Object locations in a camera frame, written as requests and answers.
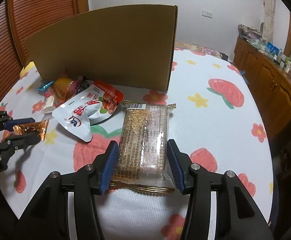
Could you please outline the white wall switch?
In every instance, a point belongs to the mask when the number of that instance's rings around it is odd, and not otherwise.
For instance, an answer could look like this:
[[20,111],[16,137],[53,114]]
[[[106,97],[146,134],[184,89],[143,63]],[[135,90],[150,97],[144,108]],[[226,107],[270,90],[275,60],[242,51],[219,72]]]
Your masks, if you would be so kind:
[[213,18],[213,13],[209,12],[209,11],[202,10],[202,14],[201,15],[204,16],[204,17],[207,17],[207,18]]

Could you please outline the orange jelly cup snack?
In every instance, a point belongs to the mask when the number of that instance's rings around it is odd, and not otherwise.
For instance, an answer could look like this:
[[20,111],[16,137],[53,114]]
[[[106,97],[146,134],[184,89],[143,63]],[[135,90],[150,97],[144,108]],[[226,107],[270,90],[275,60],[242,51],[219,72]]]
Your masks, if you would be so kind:
[[67,101],[74,91],[75,81],[68,77],[60,77],[53,83],[53,89],[56,97],[60,101]]

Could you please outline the clear sesame cracker pack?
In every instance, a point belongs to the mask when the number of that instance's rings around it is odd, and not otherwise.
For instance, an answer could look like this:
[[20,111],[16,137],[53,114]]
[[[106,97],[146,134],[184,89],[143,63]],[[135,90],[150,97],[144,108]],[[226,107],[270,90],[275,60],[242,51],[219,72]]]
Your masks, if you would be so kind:
[[111,189],[164,195],[175,191],[168,174],[167,138],[169,116],[176,104],[158,105],[125,100],[125,117],[119,158]]

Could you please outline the blue foil candy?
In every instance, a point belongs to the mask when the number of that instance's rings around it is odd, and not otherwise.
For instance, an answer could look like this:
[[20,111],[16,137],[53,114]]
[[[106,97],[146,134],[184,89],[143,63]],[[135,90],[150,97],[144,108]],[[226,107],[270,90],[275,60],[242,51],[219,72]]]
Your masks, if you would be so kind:
[[39,92],[45,92],[50,86],[52,86],[54,81],[48,81],[45,83],[42,83],[38,88],[37,91]]

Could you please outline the pink snack pouch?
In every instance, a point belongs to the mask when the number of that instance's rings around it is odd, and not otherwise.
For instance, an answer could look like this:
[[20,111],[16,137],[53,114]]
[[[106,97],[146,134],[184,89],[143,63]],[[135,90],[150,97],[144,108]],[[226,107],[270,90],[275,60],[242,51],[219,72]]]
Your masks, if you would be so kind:
[[93,81],[86,76],[79,76],[78,80],[75,80],[70,87],[70,95],[75,96],[82,91],[86,90],[90,85],[92,85]]

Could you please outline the small white candy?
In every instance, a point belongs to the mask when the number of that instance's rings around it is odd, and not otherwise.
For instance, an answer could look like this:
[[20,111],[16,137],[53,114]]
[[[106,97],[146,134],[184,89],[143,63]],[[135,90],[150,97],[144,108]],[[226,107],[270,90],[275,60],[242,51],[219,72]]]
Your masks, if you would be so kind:
[[42,107],[42,113],[49,114],[52,113],[54,109],[55,109],[55,97],[53,95],[50,95],[49,97],[45,98],[45,103]]

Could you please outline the wooden sideboard cabinet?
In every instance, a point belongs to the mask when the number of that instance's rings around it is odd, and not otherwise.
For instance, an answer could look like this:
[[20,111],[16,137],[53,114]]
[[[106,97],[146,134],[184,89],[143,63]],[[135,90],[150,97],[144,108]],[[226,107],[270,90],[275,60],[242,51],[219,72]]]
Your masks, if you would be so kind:
[[272,139],[291,120],[291,81],[276,64],[240,37],[234,54],[233,63],[245,72],[267,136]]

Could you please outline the wooden louvered wardrobe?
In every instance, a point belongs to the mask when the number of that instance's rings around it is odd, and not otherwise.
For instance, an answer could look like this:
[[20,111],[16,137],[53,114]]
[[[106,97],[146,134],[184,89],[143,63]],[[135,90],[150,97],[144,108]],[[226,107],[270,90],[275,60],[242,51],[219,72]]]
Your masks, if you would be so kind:
[[[3,0],[0,4],[0,102],[30,62],[25,40],[35,32],[88,11],[88,0]],[[6,107],[0,104],[0,111]]]

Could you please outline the brown cardboard box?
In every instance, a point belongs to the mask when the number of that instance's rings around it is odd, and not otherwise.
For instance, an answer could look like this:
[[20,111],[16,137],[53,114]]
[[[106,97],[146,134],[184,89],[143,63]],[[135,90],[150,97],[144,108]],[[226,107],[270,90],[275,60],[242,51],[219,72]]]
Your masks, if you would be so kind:
[[54,23],[28,37],[26,47],[44,80],[66,72],[167,91],[177,23],[176,5],[120,5]]

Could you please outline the floral white bedsheet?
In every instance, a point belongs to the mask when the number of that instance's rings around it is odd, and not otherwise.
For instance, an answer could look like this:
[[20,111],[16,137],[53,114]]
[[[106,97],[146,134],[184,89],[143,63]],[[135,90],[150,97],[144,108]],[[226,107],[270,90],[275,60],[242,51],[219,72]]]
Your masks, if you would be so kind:
[[[124,111],[92,128],[90,143],[67,132],[42,112],[42,80],[35,66],[25,70],[0,102],[15,119],[47,119],[46,139],[28,152],[19,150],[0,173],[0,226],[5,236],[20,237],[14,224],[46,176],[70,173],[93,162],[112,140],[119,140]],[[120,87],[126,100],[176,104],[168,136],[180,151],[207,170],[234,171],[265,219],[273,202],[273,167],[268,137],[256,103],[238,70],[227,61],[184,49],[174,51],[169,90]],[[150,196],[128,189],[96,197],[106,239],[179,239],[188,196],[179,192]]]

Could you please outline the white red snack pouch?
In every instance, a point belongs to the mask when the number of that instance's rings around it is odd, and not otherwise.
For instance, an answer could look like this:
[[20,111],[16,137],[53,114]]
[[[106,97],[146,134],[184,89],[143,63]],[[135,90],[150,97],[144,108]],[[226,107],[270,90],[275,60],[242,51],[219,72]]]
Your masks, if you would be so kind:
[[52,116],[65,130],[90,142],[90,127],[111,117],[123,99],[124,94],[112,85],[93,81],[90,87],[56,108]]

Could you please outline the gold foil candy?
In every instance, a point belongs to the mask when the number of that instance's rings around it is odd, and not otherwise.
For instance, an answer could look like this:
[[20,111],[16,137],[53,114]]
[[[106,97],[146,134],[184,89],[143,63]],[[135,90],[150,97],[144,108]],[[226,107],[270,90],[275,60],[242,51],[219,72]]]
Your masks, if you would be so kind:
[[32,122],[27,124],[18,124],[13,126],[13,132],[15,135],[24,135],[36,132],[40,141],[44,141],[46,137],[47,127],[49,120],[43,120],[40,122]]

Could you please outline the yellow plush toy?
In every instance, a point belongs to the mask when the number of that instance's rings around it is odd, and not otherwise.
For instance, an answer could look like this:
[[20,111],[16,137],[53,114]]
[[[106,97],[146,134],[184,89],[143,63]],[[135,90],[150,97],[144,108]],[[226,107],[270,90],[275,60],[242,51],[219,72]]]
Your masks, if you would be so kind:
[[29,71],[35,67],[35,64],[33,61],[30,61],[25,67],[22,68],[20,71],[20,80],[22,80],[24,77],[26,77],[29,74]]

